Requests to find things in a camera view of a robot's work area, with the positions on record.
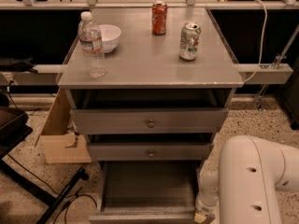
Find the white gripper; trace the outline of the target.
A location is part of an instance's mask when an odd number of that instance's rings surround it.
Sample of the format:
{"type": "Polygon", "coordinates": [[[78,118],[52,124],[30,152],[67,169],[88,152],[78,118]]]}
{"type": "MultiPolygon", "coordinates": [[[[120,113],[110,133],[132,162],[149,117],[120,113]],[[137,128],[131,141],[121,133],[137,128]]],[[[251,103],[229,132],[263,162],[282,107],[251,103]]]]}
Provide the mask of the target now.
{"type": "Polygon", "coordinates": [[[197,224],[203,224],[207,217],[215,217],[218,214],[218,198],[212,198],[202,201],[199,196],[195,200],[196,214],[194,221],[197,224]]]}

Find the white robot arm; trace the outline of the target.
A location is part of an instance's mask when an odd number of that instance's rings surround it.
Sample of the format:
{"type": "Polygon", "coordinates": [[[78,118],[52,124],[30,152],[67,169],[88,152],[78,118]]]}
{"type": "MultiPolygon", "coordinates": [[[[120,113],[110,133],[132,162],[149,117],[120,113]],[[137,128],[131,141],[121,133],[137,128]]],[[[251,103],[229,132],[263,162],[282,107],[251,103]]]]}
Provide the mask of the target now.
{"type": "Polygon", "coordinates": [[[228,139],[216,172],[199,175],[196,224],[282,224],[277,189],[299,190],[299,149],[250,135],[228,139]]]}

